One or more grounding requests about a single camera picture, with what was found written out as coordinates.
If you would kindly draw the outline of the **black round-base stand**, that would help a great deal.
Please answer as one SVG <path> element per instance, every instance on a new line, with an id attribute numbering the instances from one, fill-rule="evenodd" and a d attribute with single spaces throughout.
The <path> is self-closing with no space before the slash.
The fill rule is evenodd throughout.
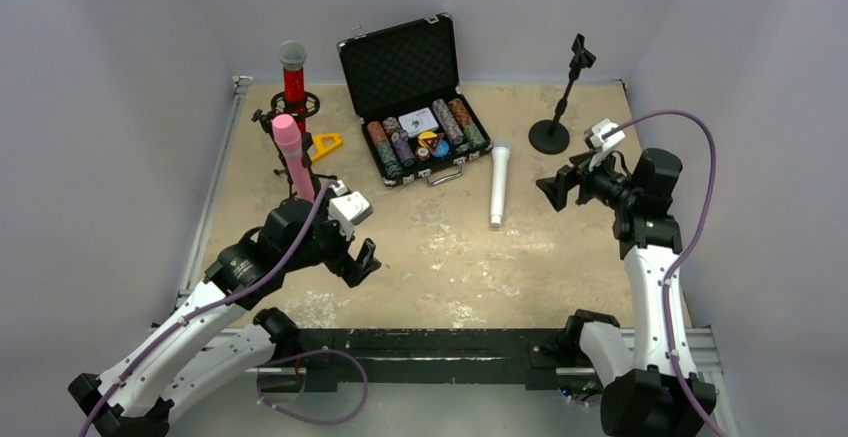
<path id="1" fill-rule="evenodd" d="M 303 132 L 301 134 L 301 161 L 304 169 L 308 172 L 308 176 L 310 178 L 310 182 L 313 186 L 314 194 L 317 195 L 321 188 L 321 178 L 330 179 L 330 176 L 318 174 L 312 170 L 312 158 L 309 154 L 309 150 L 312 148 L 314 144 L 312 134 L 310 132 Z"/>
<path id="2" fill-rule="evenodd" d="M 536 122 L 528 132 L 528 140 L 531 146 L 538 152 L 546 155 L 556 155 L 564 152 L 570 144 L 570 133 L 561 122 L 569 103 L 569 97 L 574 84 L 579 80 L 581 73 L 594 66 L 597 57 L 587 49 L 585 36 L 577 33 L 572 45 L 572 58 L 569 63 L 568 82 L 564 92 L 558 100 L 553 116 L 550 119 Z"/>

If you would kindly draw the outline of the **white microphone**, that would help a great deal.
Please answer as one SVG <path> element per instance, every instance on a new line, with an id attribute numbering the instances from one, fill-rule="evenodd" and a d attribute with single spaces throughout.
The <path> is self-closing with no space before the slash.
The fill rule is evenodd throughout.
<path id="1" fill-rule="evenodd" d="M 503 225 L 511 145 L 506 141 L 497 141 L 492 148 L 491 156 L 493 169 L 489 223 L 491 228 L 497 229 Z"/>

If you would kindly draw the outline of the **pink microphone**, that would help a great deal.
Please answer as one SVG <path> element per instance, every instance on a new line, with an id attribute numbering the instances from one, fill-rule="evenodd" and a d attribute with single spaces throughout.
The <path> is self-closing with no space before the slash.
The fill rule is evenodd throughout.
<path id="1" fill-rule="evenodd" d="M 313 202 L 315 194 L 308 172 L 301 161 L 301 132 L 295 119 L 290 114 L 279 114 L 271 121 L 272 137 L 291 177 L 297 195 L 304 200 Z"/>

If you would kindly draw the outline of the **black tripod microphone stand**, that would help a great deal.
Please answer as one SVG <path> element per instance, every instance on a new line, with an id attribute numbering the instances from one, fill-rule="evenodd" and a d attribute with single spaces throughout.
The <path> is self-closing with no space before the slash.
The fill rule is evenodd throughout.
<path id="1" fill-rule="evenodd" d="M 276 94 L 270 102 L 270 109 L 256 110 L 252 122 L 258 122 L 268 134 L 278 153 L 283 169 L 274 173 L 285 175 L 292 196 L 299 196 L 312 202 L 320 190 L 320 179 L 334 179 L 334 176 L 315 174 L 309 149 L 314 144 L 313 136 L 306 131 L 306 120 L 320 110 L 320 99 L 311 92 L 305 98 L 289 102 L 284 92 Z"/>

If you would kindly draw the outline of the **red glitter microphone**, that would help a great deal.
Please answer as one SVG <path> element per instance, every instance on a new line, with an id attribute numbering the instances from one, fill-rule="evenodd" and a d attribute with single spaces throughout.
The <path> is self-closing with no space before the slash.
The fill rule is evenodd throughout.
<path id="1" fill-rule="evenodd" d="M 283 66 L 285 111 L 290 114 L 301 133 L 306 131 L 304 115 L 307 113 L 307 95 L 304 85 L 305 47 L 294 40 L 281 44 L 278 58 Z"/>

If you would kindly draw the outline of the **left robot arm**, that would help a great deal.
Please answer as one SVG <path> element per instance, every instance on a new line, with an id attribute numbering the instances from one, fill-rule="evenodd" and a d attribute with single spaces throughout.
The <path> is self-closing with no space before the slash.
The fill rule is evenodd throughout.
<path id="1" fill-rule="evenodd" d="M 350 287 L 380 268 L 376 245 L 349 248 L 373 212 L 358 191 L 290 197 L 222 250 L 204 278 L 138 348 L 99 374 L 82 373 L 68 392 L 86 416 L 80 430 L 102 436 L 164 436 L 189 409 L 247 369 L 303 353 L 300 330 L 280 309 L 259 311 L 226 342 L 210 342 L 280 290 L 287 274 L 323 265 Z"/>

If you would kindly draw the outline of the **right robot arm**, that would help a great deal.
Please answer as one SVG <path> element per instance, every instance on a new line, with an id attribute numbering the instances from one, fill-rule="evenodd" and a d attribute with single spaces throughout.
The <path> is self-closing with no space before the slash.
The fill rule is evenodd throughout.
<path id="1" fill-rule="evenodd" d="M 567 329 L 603 387 L 600 422 L 608 436 L 695 436 L 716 408 L 716 387 L 701 380 L 688 343 L 680 293 L 684 255 L 680 226 L 670 214 L 682 171 L 674 154 L 643 151 L 630 174 L 614 155 L 571 158 L 537 188 L 560 211 L 571 190 L 577 204 L 596 200 L 614 213 L 613 236 L 629 280 L 635 317 L 627 345 L 607 316 L 579 311 Z"/>

